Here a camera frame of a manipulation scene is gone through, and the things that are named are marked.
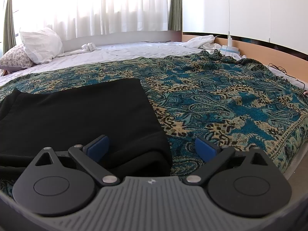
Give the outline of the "black pants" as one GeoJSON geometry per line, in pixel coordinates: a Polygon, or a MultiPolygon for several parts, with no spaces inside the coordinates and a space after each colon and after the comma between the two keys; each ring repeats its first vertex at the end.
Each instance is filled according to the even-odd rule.
{"type": "Polygon", "coordinates": [[[66,151],[106,135],[98,163],[118,177],[169,176],[166,134],[138,79],[53,93],[14,89],[1,101],[1,169],[24,168],[44,148],[66,151]]]}

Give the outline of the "teal paisley bedspread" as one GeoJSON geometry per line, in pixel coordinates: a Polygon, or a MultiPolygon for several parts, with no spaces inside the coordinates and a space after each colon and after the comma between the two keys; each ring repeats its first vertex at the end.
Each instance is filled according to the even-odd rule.
{"type": "MultiPolygon", "coordinates": [[[[194,146],[199,137],[237,151],[260,148],[281,172],[307,141],[302,89],[256,60],[235,60],[218,52],[139,57],[27,74],[1,86],[1,101],[14,89],[53,93],[130,78],[140,81],[166,134],[170,175],[186,176],[202,166],[194,146]]],[[[1,169],[1,191],[11,196],[25,168],[1,169]]]]}

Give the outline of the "white bed sheet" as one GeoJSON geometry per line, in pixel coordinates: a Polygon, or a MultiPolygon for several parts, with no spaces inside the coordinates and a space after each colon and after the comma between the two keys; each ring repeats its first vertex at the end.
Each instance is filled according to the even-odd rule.
{"type": "Polygon", "coordinates": [[[54,71],[94,63],[135,59],[138,57],[163,58],[169,55],[183,56],[186,54],[198,53],[203,49],[212,54],[215,49],[220,49],[220,46],[215,43],[206,43],[199,48],[193,48],[191,44],[180,42],[140,42],[99,46],[93,52],[57,57],[54,58],[50,63],[36,65],[34,67],[3,76],[1,77],[1,86],[11,80],[14,80],[15,78],[22,77],[27,74],[42,73],[46,71],[54,71]]]}

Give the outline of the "blue white tissue pack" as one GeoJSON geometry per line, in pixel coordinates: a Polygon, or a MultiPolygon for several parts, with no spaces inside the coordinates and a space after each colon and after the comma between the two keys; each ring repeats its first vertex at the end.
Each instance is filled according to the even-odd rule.
{"type": "Polygon", "coordinates": [[[240,55],[240,51],[237,47],[232,46],[232,37],[229,35],[227,39],[227,44],[223,45],[220,48],[220,51],[226,55],[226,54],[237,54],[240,55]]]}

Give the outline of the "small white cloth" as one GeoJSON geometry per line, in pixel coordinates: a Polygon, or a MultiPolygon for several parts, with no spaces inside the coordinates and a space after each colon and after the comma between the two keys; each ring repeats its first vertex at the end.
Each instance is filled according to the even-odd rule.
{"type": "Polygon", "coordinates": [[[81,49],[84,51],[84,52],[93,52],[94,50],[96,50],[96,45],[93,43],[93,42],[89,42],[87,44],[83,44],[81,46],[81,49]]]}

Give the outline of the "crumpled white cloth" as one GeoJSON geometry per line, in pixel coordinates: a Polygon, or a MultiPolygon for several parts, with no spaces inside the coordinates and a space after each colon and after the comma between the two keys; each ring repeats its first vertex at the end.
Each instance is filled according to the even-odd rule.
{"type": "Polygon", "coordinates": [[[198,36],[194,37],[187,42],[181,43],[181,46],[184,46],[186,48],[199,48],[202,45],[206,43],[212,44],[215,41],[215,37],[213,35],[204,35],[204,36],[198,36]]]}

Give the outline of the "floral purple pillow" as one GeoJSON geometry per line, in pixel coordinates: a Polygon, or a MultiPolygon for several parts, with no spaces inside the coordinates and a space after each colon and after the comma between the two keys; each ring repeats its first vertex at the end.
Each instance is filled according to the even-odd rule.
{"type": "Polygon", "coordinates": [[[22,44],[7,51],[0,60],[0,67],[9,72],[17,72],[34,66],[35,63],[28,57],[22,44]]]}

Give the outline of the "white pillow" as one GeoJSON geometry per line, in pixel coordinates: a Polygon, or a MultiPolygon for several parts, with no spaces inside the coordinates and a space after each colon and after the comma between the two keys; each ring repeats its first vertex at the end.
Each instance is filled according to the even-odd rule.
{"type": "Polygon", "coordinates": [[[26,54],[35,64],[49,63],[64,53],[61,38],[49,27],[21,28],[19,33],[26,54]]]}

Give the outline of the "grey headboard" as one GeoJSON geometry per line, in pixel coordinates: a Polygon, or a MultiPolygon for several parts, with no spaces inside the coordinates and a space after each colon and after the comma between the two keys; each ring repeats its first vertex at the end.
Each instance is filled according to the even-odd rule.
{"type": "Polygon", "coordinates": [[[132,31],[119,32],[106,35],[91,35],[71,40],[63,40],[65,52],[81,49],[83,44],[94,43],[96,46],[126,44],[137,42],[181,42],[181,31],[132,31]]]}

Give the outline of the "green curtain right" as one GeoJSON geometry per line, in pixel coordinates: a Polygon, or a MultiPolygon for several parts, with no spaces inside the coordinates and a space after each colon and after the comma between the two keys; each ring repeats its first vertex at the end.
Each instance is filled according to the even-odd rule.
{"type": "Polygon", "coordinates": [[[170,0],[168,30],[182,31],[182,0],[170,0]]]}

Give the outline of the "green curtain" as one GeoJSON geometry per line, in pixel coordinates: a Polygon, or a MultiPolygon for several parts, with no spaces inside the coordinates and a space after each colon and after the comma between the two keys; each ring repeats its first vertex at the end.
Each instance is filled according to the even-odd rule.
{"type": "Polygon", "coordinates": [[[13,18],[13,2],[7,0],[4,14],[4,30],[3,30],[3,53],[5,54],[16,45],[14,18],[13,18]]]}
{"type": "Polygon", "coordinates": [[[182,31],[182,0],[170,0],[168,30],[182,31]]]}

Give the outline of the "green curtain left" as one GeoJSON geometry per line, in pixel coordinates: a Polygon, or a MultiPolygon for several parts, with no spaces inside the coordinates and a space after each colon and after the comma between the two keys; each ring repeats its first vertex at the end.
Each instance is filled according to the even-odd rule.
{"type": "Polygon", "coordinates": [[[16,45],[14,18],[13,18],[13,2],[7,0],[4,14],[4,30],[3,30],[3,53],[5,54],[16,45]]]}

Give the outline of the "white sheer curtain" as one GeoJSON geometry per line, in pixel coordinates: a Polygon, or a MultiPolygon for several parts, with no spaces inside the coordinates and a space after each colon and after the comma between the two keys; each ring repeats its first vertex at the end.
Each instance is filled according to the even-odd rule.
{"type": "Polygon", "coordinates": [[[133,31],[166,31],[170,0],[13,0],[18,28],[49,27],[63,41],[133,31]]]}

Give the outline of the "wooden bed side rail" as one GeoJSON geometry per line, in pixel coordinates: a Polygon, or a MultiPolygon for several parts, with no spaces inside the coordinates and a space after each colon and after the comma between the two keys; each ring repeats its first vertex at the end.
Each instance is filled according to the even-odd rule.
{"type": "Polygon", "coordinates": [[[307,60],[266,46],[237,41],[234,38],[232,45],[239,48],[241,55],[258,60],[265,66],[272,63],[277,67],[284,68],[287,77],[291,76],[290,79],[302,87],[302,83],[304,83],[305,90],[307,90],[307,60]]]}

